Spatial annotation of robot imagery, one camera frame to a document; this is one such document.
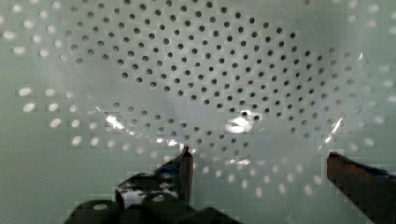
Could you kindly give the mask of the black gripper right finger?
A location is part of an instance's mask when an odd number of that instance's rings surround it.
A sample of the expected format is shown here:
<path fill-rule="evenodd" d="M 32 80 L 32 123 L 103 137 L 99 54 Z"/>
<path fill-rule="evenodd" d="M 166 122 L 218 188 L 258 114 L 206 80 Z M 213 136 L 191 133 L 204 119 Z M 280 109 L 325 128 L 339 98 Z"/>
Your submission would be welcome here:
<path fill-rule="evenodd" d="M 395 175 L 337 152 L 326 162 L 327 178 L 374 224 L 395 224 Z"/>

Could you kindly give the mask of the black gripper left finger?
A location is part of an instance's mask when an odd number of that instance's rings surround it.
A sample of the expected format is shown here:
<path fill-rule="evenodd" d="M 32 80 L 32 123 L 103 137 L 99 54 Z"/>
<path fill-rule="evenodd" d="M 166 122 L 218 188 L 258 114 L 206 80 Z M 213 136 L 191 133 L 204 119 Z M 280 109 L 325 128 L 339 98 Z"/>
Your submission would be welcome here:
<path fill-rule="evenodd" d="M 168 193 L 188 203 L 191 198 L 193 156 L 183 147 L 178 156 L 150 173 L 138 173 L 117 185 L 116 201 L 121 208 L 141 204 L 151 193 Z"/>

